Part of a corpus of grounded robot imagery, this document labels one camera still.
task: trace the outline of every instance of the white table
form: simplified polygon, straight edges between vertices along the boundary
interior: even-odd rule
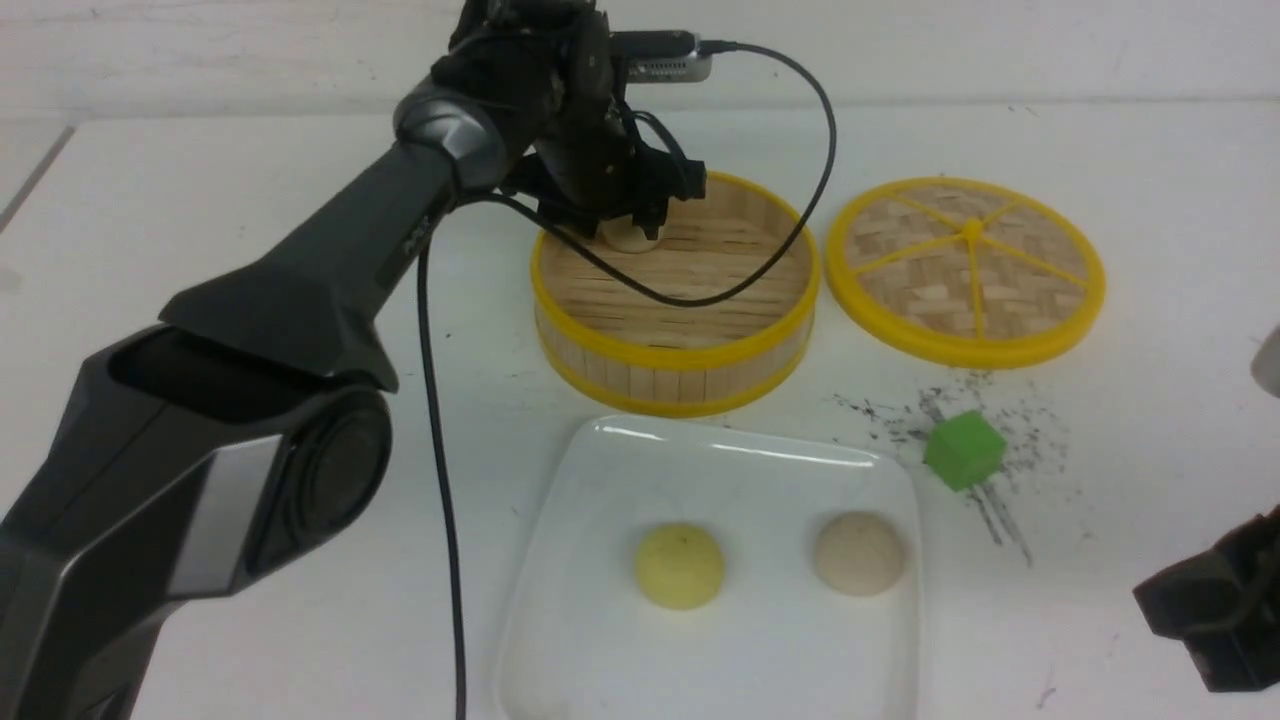
[[[795,205],[812,190],[815,111],[664,118],[691,156]],[[708,420],[895,454],[915,477],[927,546],[923,717],[1274,717],[1276,692],[1207,693],[1184,650],[1149,634],[1130,589],[1280,502],[1280,401],[1248,373],[1280,320],[1280,105],[911,106],[845,110],[840,123],[819,233],[873,184],[974,177],[1071,218],[1110,281],[1084,343],[992,377],[881,345],[824,292],[796,374]],[[147,324],[174,291],[264,251],[388,136],[381,117],[81,128],[0,243],[0,263],[26,277],[19,293],[0,296],[0,503],[41,461],[84,355]],[[607,411],[540,356],[526,277],[532,236],[511,213],[467,209],[438,233],[431,265],[475,717],[498,717],[498,637],[552,469],[573,429]],[[452,708],[411,286],[379,322],[404,380],[392,398],[397,448],[380,495],[323,550],[233,601],[179,611],[137,717]],[[934,387],[943,411],[980,400],[1006,425],[1015,470],[996,492],[1033,562],[919,462],[910,430],[928,424],[906,409]]]

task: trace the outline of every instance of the yellow dough ball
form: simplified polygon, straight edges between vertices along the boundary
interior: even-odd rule
[[[692,610],[712,601],[724,580],[724,556],[707,530],[686,523],[649,530],[635,557],[636,583],[650,601]]]
[[[813,565],[836,592],[865,597],[887,591],[902,577],[906,550],[879,515],[845,512],[818,533]]]

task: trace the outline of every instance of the cable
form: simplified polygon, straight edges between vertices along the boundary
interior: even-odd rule
[[[453,491],[449,468],[444,461],[444,434],[440,423],[439,388],[435,387],[435,363],[431,359],[431,324],[426,309],[426,256],[431,251],[428,233],[422,254],[417,256],[417,336],[422,348],[422,382],[426,383],[426,414],[431,425],[431,450],[435,452],[435,478],[440,484],[440,511],[444,515],[444,539],[449,555],[449,598],[453,603],[453,678],[454,717],[467,716],[467,647],[462,623],[462,568],[458,553],[458,528],[453,516]]]
[[[808,206],[805,206],[804,213],[800,214],[800,219],[796,222],[795,228],[791,234],[782,242],[778,250],[763,264],[759,269],[751,273],[746,279],[739,284],[731,287],[730,290],[712,295],[709,297],[699,297],[694,300],[672,297],[663,295],[653,288],[649,288],[644,283],[631,278],[622,270],[618,270],[594,252],[586,249],[577,238],[572,234],[562,231],[561,228],[548,223],[545,219],[538,215],[536,211],[525,206],[520,201],[507,197],[504,195],[483,195],[479,197],[471,197],[463,200],[458,204],[458,208],[465,205],[474,205],[476,202],[494,202],[498,205],[506,205],[512,210],[520,213],[529,220],[534,222],[544,231],[557,237],[562,242],[570,246],[575,252],[581,255],[586,261],[599,268],[611,278],[621,282],[626,287],[655,300],[664,305],[672,305],[676,307],[705,307],[708,305],[714,305],[733,297],[735,295],[742,292],[744,290],[751,287],[756,281],[764,277],[772,268],[786,255],[787,250],[795,243],[800,233],[804,232],[805,224],[809,222],[809,217],[813,215],[814,208],[818,205],[818,200],[822,199],[823,191],[827,188],[827,181],[831,178],[832,168],[836,163],[836,113],[831,106],[831,100],[827,97],[827,92],[822,88],[822,83],[813,77],[809,70],[806,70],[800,63],[796,63],[791,58],[787,58],[782,53],[769,50],[768,47],[760,47],[755,45],[744,45],[739,42],[704,42],[704,53],[708,55],[716,55],[721,53],[755,53],[758,55],[764,55],[778,60],[780,63],[787,65],[792,70],[800,74],[818,94],[818,99],[822,101],[823,113],[827,115],[827,161],[823,165],[822,178],[818,181],[818,187],[813,192],[813,197],[809,200]],[[634,123],[640,120],[648,124],[658,135],[662,142],[667,146],[667,150],[675,155],[677,159],[684,159],[684,150],[680,143],[676,142],[675,136],[654,117],[652,113],[645,113],[643,110],[631,111],[626,109],[628,119]],[[452,615],[453,615],[453,674],[456,683],[456,705],[454,705],[454,717],[456,720],[466,720],[467,716],[467,655],[466,655],[466,625],[462,616],[462,568],[461,568],[461,553],[458,552],[458,528],[457,520],[453,514],[453,491],[449,487],[449,469],[448,462],[444,457],[444,432],[443,423],[440,420],[440,398],[439,388],[435,383],[435,363],[431,356],[431,325],[426,305],[426,263],[428,255],[431,250],[431,236],[433,232],[426,234],[426,241],[422,245],[421,255],[417,259],[417,332],[419,343],[422,351],[422,382],[426,386],[426,410],[431,429],[431,448],[435,455],[435,477],[440,487],[440,510],[444,515],[444,538],[449,557],[449,598],[452,602]]]
[[[822,102],[822,111],[827,117],[827,160],[823,164],[822,177],[818,179],[818,187],[814,188],[813,196],[809,199],[809,204],[805,206],[804,211],[800,213],[800,219],[796,220],[796,224],[791,229],[791,233],[787,236],[787,238],[782,241],[782,245],[778,246],[777,251],[774,251],[773,255],[769,256],[769,259],[765,260],[763,265],[760,265],[754,273],[748,275],[746,279],[744,279],[742,282],[737,283],[736,286],[723,292],[718,292],[716,295],[710,295],[707,297],[686,299],[686,297],[675,297],[671,295],[664,295],[662,292],[658,292],[648,287],[646,284],[623,273],[622,270],[614,268],[607,260],[602,259],[595,252],[591,252],[585,245],[582,245],[581,241],[575,238],[572,234],[548,223],[541,217],[539,217],[538,213],[535,213],[534,210],[531,210],[530,208],[527,208],[526,205],[515,199],[503,195],[483,195],[479,197],[468,199],[461,202],[460,206],[471,205],[475,202],[495,202],[498,205],[506,205],[507,208],[511,208],[512,210],[524,215],[526,219],[538,224],[540,228],[547,231],[547,233],[550,234],[552,237],[567,245],[570,250],[576,252],[580,258],[582,258],[584,260],[598,268],[604,274],[609,275],[611,278],[616,279],[623,286],[634,290],[635,292],[639,292],[640,295],[648,297],[649,300],[660,302],[663,305],[671,305],[673,307],[707,307],[709,305],[716,305],[717,302],[723,302],[739,295],[744,290],[751,287],[753,284],[755,284],[756,281],[768,274],[768,272],[773,269],[773,265],[776,265],[778,260],[781,260],[787,254],[787,251],[791,250],[791,246],[795,245],[796,238],[800,237],[800,233],[804,232],[805,225],[809,223],[809,218],[813,215],[814,208],[818,206],[818,201],[822,199],[823,191],[827,190],[827,181],[831,179],[831,172],[836,165],[836,110],[831,106],[831,100],[827,97],[827,91],[823,90],[822,83],[818,82],[818,78],[815,78],[813,73],[805,69],[804,65],[783,55],[782,53],[778,53],[777,50],[771,50],[768,47],[762,47],[759,45],[748,45],[742,42],[727,42],[717,40],[703,42],[701,47],[705,55],[718,55],[722,53],[753,53],[756,55],[764,55],[765,58],[771,58],[773,60],[782,63],[783,65],[795,70],[796,74],[804,78],[805,82],[808,82],[809,86],[813,87],[814,92],[818,94],[818,100]],[[650,118],[653,118],[653,115],[650,115],[649,113],[644,113],[643,110],[631,113],[631,117],[634,117],[635,119],[643,119],[641,115],[649,115]],[[658,129],[658,126],[650,124],[650,127],[654,128],[654,132],[657,132],[658,136],[663,138],[663,142],[666,143],[663,132]]]

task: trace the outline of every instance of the steamer basket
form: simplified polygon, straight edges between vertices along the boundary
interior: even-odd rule
[[[827,237],[845,311],[882,341],[961,368],[1020,368],[1080,342],[1106,275],[1084,234],[1046,205],[960,178],[854,200]]]
[[[644,254],[591,250],[667,295],[703,297],[755,270],[799,220],[772,192],[710,173],[707,199],[672,202],[666,236]],[[709,307],[662,305],[543,233],[534,247],[535,320],[548,361],[582,393],[628,413],[690,418],[777,387],[804,356],[820,282],[813,234],[768,274]]]

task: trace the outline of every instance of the green block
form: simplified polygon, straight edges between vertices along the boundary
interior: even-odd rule
[[[977,410],[956,415],[933,428],[924,462],[951,489],[960,492],[1000,469],[1009,446]]]

